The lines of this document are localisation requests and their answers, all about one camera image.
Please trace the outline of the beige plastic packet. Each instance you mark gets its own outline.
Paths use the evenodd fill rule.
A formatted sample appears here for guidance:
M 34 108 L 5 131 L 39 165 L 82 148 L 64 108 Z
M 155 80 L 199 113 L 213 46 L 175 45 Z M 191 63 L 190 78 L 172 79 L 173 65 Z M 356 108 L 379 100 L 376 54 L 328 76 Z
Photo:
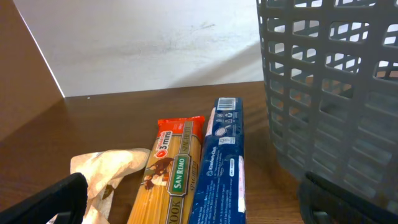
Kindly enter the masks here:
M 88 183 L 82 224 L 109 223 L 114 191 L 125 176 L 145 168 L 149 155 L 149 149 L 134 148 L 92 152 L 71 158 L 70 173 L 83 174 Z

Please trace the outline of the San Remo spaghetti packet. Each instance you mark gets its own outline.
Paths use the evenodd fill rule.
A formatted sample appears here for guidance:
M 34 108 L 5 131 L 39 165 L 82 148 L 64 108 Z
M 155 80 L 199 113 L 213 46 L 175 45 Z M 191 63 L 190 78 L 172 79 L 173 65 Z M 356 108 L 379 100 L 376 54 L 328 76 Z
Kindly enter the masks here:
M 200 172 L 204 116 L 158 120 L 128 223 L 186 224 Z

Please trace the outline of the blue Kimberly-Clark tissue box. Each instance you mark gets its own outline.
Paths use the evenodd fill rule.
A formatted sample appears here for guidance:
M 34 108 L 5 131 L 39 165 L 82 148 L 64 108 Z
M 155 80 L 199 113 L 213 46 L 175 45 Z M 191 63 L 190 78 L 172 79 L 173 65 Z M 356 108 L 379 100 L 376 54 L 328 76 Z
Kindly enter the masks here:
M 241 98 L 217 98 L 208 121 L 192 224 L 245 224 L 244 122 Z

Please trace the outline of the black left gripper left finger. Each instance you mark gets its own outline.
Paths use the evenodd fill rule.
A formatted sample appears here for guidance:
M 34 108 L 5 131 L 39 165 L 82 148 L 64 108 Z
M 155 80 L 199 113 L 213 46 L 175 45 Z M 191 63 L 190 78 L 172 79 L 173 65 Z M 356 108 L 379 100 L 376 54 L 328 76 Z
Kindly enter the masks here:
M 88 184 L 74 173 L 1 212 L 1 223 L 81 223 L 86 211 Z

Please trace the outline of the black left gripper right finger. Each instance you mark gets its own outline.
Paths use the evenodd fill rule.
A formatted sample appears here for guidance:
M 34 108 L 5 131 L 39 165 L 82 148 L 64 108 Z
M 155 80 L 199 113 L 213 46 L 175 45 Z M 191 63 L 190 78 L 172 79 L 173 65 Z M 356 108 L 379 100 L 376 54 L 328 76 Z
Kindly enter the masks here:
M 297 191 L 304 223 L 397 223 L 397 215 L 306 172 Z

